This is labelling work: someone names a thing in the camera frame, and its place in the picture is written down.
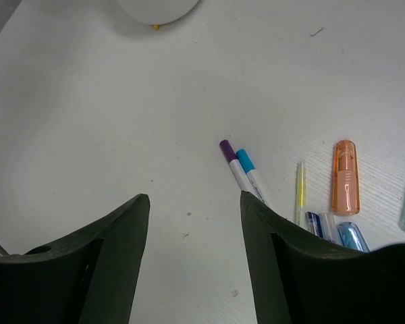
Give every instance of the white marker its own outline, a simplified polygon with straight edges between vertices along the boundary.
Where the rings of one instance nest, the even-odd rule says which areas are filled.
[[[223,140],[222,142],[219,143],[219,146],[221,147],[223,155],[225,155],[225,158],[229,163],[229,167],[231,168],[234,177],[236,177],[240,189],[242,189],[243,191],[250,192],[251,194],[257,197],[254,187],[250,183],[248,176],[244,173],[242,165],[237,159],[237,156],[234,153],[234,150],[232,149],[230,142],[228,142],[228,140]]]
[[[269,187],[266,185],[263,177],[261,174],[255,169],[252,161],[250,160],[248,153],[245,150],[237,151],[237,158],[240,161],[240,164],[243,167],[244,172],[248,176],[250,183],[253,185],[256,196],[260,198],[260,200],[265,203],[272,211],[275,211],[272,200],[272,194]]]

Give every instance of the marker with purple cap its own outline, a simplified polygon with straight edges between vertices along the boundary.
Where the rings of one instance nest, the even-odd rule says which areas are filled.
[[[251,194],[254,194],[256,196],[254,187],[250,183],[248,176],[244,173],[243,167],[237,159],[237,156],[232,149],[230,142],[228,142],[228,140],[223,140],[219,143],[219,146],[221,147],[223,155],[225,155],[225,158],[229,164],[229,167],[231,168],[232,173],[234,174],[234,177],[236,177],[240,189],[250,192]]]

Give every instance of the purple marker cap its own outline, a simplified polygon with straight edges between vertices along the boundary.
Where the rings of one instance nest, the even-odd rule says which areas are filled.
[[[231,162],[232,160],[237,159],[237,156],[234,153],[234,150],[232,149],[230,142],[228,142],[228,140],[223,140],[222,142],[219,143],[219,146],[221,147],[223,155],[225,155],[225,158],[227,159],[228,163]]]

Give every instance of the orange cap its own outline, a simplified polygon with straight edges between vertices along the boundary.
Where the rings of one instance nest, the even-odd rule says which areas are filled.
[[[339,215],[355,215],[360,211],[356,146],[350,140],[336,144],[331,208]]]

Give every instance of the black object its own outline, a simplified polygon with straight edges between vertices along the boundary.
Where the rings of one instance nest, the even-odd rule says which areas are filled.
[[[0,324],[128,324],[149,209],[141,194],[59,240],[1,256]]]
[[[405,323],[405,244],[371,253],[326,242],[242,192],[259,324]]]

